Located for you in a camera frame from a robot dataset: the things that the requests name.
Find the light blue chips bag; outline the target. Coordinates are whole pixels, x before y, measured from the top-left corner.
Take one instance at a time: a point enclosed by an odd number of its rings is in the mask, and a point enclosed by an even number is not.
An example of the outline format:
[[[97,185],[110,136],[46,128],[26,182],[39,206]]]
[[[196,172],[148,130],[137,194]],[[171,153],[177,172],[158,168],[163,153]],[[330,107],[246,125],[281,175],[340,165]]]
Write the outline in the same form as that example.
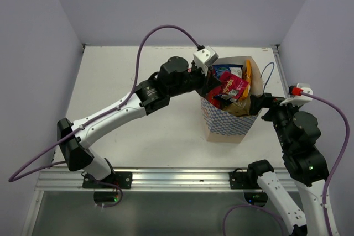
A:
[[[250,105],[251,105],[251,100],[249,97],[247,97],[244,100],[231,103],[230,105],[226,106],[223,109],[223,111],[236,117],[248,116]]]

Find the red cookie snack bag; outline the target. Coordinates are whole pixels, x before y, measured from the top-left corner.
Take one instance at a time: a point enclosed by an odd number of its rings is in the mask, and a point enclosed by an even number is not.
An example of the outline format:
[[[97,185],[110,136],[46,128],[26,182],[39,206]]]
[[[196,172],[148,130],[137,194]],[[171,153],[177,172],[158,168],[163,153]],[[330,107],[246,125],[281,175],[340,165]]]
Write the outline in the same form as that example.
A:
[[[205,98],[214,107],[216,107],[218,109],[222,109],[222,102],[218,98],[215,98],[212,94],[208,93]]]

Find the orange snack packet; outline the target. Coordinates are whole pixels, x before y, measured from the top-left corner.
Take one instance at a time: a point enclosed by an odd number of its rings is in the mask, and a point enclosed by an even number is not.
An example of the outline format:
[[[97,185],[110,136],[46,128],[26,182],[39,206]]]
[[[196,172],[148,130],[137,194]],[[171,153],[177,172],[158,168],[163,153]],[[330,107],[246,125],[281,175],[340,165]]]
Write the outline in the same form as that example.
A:
[[[241,94],[239,100],[245,100],[250,92],[251,89],[251,84],[252,84],[252,67],[251,67],[251,61],[246,60],[243,70],[242,70],[242,79],[247,82],[247,86],[245,87],[243,93]]]

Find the small red candy packet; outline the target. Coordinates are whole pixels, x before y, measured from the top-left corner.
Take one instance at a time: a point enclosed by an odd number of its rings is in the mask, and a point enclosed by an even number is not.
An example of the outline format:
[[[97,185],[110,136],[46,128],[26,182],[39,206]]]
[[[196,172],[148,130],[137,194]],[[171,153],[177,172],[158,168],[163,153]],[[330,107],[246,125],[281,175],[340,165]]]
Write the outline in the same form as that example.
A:
[[[246,80],[230,72],[224,72],[220,76],[220,81],[222,84],[214,89],[212,98],[231,103],[237,102],[249,85]]]

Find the dark blue snack packet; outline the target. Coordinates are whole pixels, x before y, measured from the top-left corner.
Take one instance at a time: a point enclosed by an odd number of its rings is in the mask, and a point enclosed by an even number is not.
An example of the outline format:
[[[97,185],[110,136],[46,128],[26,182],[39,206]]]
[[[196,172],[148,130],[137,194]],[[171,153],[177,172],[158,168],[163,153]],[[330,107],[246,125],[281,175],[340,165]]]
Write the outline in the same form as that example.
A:
[[[229,72],[239,78],[242,77],[242,69],[243,66],[242,65],[237,65],[237,64],[217,64],[217,65],[213,65],[213,73],[214,76],[218,79],[220,79],[220,77],[225,73],[225,72]]]

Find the blue checkered paper bag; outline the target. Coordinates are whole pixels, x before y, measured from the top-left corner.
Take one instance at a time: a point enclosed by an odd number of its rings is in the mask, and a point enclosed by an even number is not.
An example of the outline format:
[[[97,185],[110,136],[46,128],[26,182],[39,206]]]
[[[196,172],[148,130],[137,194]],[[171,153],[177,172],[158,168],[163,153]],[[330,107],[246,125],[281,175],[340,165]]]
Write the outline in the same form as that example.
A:
[[[250,98],[251,95],[259,96],[263,93],[263,81],[261,72],[252,57],[234,56],[219,58],[213,63],[213,65],[237,64],[244,67],[246,60],[251,61],[252,67],[252,84],[248,97]],[[223,109],[230,105],[231,102],[221,100],[222,109],[218,109],[209,103],[205,97],[201,98],[201,112],[206,126],[206,140],[209,142],[240,143],[250,130],[258,115],[233,116],[223,111]]]

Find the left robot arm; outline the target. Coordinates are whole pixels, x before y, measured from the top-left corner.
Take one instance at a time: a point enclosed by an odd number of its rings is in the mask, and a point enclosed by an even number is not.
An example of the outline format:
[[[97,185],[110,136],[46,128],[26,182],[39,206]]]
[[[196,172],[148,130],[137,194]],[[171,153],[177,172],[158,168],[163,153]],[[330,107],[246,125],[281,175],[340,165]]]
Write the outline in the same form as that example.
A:
[[[111,164],[91,151],[91,145],[118,127],[168,106],[172,97],[192,91],[200,96],[207,94],[221,83],[212,74],[212,64],[217,58],[195,58],[188,64],[182,57],[171,57],[159,71],[134,88],[132,94],[116,103],[73,122],[67,118],[59,120],[57,137],[69,170],[84,170],[100,186],[112,186],[115,174]]]

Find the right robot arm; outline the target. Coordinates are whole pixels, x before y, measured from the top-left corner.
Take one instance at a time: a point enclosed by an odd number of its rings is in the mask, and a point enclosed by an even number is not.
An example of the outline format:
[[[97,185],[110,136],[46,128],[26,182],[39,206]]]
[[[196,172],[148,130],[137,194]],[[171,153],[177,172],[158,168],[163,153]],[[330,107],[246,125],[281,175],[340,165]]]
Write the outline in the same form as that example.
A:
[[[348,144],[348,120],[338,107],[314,96],[309,88],[292,87],[290,94],[290,98],[275,97],[270,93],[252,95],[250,113],[256,114],[263,108],[268,110],[262,120],[273,124],[285,168],[294,180],[303,206],[299,207],[289,196],[267,160],[249,164],[247,183],[251,187],[260,187],[267,194],[290,235],[339,235],[329,184]],[[315,146],[321,135],[317,119],[300,110],[301,106],[314,99],[333,107],[345,122],[345,140],[331,170]]]

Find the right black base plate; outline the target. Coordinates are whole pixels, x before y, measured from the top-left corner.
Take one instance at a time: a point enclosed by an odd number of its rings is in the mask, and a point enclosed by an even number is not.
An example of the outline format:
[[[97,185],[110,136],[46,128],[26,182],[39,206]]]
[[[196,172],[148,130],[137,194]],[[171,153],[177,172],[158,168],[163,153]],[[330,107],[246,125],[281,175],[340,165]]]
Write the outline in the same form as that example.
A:
[[[253,182],[246,171],[241,168],[228,173],[230,189],[241,190],[247,203],[263,207],[268,201],[267,194]]]

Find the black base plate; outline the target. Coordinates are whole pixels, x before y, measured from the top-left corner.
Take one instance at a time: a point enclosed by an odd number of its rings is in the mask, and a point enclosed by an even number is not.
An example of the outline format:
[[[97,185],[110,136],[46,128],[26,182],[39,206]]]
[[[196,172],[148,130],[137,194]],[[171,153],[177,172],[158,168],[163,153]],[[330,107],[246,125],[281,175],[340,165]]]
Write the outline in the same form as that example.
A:
[[[119,204],[123,197],[123,190],[131,188],[131,172],[114,172],[103,180],[97,180],[88,173],[83,172],[84,178],[82,187],[94,189],[93,200],[95,204],[103,208],[113,207]]]
[[[228,173],[230,189],[241,190],[247,203],[263,207],[268,201],[267,194],[253,182],[246,171],[241,168]]]

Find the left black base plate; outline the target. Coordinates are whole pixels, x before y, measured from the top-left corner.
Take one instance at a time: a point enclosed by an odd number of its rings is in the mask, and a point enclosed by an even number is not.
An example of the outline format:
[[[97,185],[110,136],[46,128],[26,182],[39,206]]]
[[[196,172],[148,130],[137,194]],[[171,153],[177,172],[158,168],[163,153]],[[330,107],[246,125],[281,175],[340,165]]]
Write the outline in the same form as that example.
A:
[[[95,204],[103,208],[113,207],[119,204],[123,197],[123,190],[131,188],[131,172],[114,172],[103,180],[97,180],[88,173],[83,172],[84,178],[82,187],[94,189],[93,200]]]

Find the aluminium mounting rail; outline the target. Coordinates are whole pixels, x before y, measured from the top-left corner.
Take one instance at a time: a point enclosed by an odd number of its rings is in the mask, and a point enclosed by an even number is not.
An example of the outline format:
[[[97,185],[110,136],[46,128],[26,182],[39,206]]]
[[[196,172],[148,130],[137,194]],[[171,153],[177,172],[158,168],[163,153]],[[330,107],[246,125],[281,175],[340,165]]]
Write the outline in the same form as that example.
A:
[[[127,192],[228,192],[233,191],[229,173],[233,168],[116,168],[127,172],[131,187]],[[81,171],[53,167],[40,172],[38,191],[93,191],[83,187]]]

